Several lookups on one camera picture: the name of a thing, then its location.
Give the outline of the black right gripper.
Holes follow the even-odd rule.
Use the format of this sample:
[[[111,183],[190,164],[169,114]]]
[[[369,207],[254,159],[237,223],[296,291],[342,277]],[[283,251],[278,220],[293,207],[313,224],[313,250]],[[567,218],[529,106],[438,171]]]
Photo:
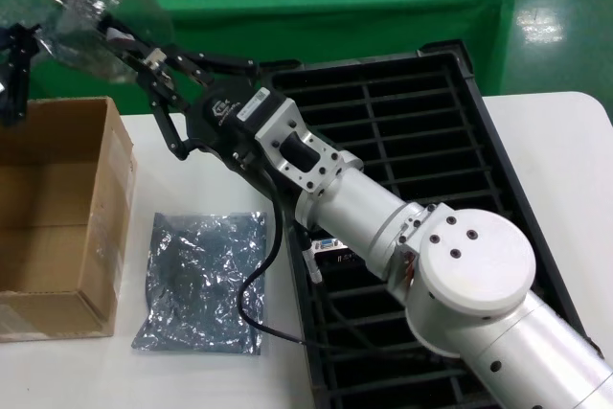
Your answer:
[[[141,70],[137,83],[148,95],[151,113],[167,147],[183,161],[189,150],[170,117],[170,108],[180,108],[182,102],[169,88],[174,86],[173,76],[181,74],[208,86],[215,81],[215,75],[253,80],[259,72],[259,64],[251,58],[162,51],[160,78],[150,70]],[[280,175],[265,158],[256,134],[285,100],[282,93],[265,87],[257,89],[249,82],[215,82],[196,99],[186,116],[188,138],[244,178],[254,179],[264,170],[278,179]]]

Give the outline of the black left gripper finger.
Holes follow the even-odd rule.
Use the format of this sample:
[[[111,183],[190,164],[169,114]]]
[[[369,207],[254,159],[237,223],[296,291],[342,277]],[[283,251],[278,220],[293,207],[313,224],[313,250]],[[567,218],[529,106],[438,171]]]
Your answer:
[[[5,67],[5,126],[16,125],[26,117],[32,59],[40,52],[36,36],[39,24],[27,28],[15,23],[11,27],[12,67]]]
[[[11,52],[13,49],[12,27],[2,27],[0,36],[1,65],[12,67]]]

